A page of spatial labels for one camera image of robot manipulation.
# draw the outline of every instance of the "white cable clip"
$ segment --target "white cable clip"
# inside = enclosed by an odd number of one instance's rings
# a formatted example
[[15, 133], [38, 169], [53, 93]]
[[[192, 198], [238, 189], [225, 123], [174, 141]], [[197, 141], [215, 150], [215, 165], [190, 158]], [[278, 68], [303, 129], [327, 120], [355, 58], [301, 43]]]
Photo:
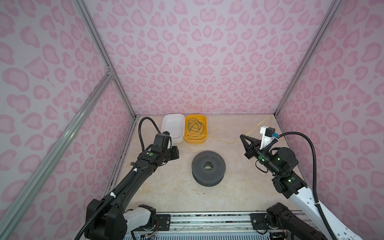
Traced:
[[116, 195], [113, 192], [111, 192], [109, 195], [116, 198]]

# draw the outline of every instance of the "yellow wire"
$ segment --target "yellow wire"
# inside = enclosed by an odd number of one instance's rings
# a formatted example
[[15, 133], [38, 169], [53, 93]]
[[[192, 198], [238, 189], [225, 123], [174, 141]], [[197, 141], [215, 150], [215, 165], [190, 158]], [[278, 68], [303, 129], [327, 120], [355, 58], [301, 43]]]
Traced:
[[[271, 118], [270, 126], [272, 127], [272, 116], [267, 117], [267, 118], [264, 119], [261, 123], [265, 122], [265, 120], [267, 120], [268, 118]], [[257, 124], [257, 126], [256, 126], [252, 131], [250, 131], [246, 136], [248, 136], [249, 134], [251, 134], [251, 133], [252, 133], [258, 126], [260, 126], [261, 123]], [[211, 136], [211, 135], [199, 135], [199, 136], [212, 137], [212, 138], [214, 138], [214, 139], [217, 139], [217, 140], [219, 140], [219, 141], [222, 141], [222, 142], [225, 142], [225, 143], [228, 143], [228, 144], [234, 144], [234, 143], [238, 143], [238, 142], [241, 141], [241, 140], [238, 140], [238, 141], [236, 141], [236, 142], [226, 142], [226, 141], [224, 141], [224, 140], [221, 140], [221, 139], [219, 139], [219, 138], [217, 138], [217, 137], [214, 137], [214, 136]]]

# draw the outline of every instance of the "yellow plastic container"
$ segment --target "yellow plastic container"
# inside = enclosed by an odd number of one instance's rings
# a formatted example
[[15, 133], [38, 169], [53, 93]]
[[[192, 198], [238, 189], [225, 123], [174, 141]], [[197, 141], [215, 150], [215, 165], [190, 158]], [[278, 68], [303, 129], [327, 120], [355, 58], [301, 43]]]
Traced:
[[185, 141], [190, 144], [202, 144], [207, 140], [207, 118], [201, 114], [185, 117]]

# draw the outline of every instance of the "black spool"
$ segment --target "black spool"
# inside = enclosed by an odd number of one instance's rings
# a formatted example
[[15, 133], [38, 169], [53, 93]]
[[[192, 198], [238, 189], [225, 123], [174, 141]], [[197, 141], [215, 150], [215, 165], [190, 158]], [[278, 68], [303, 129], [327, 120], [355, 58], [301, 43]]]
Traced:
[[192, 175], [197, 183], [212, 187], [221, 182], [225, 173], [224, 159], [212, 151], [204, 151], [192, 161]]

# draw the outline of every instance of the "white plastic container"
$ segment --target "white plastic container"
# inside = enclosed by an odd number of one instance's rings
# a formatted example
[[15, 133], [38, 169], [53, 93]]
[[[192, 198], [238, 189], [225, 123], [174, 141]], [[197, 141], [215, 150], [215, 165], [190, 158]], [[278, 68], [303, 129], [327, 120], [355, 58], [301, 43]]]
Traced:
[[172, 138], [172, 145], [183, 141], [184, 139], [184, 115], [180, 113], [168, 114], [163, 118], [161, 132], [168, 131]]

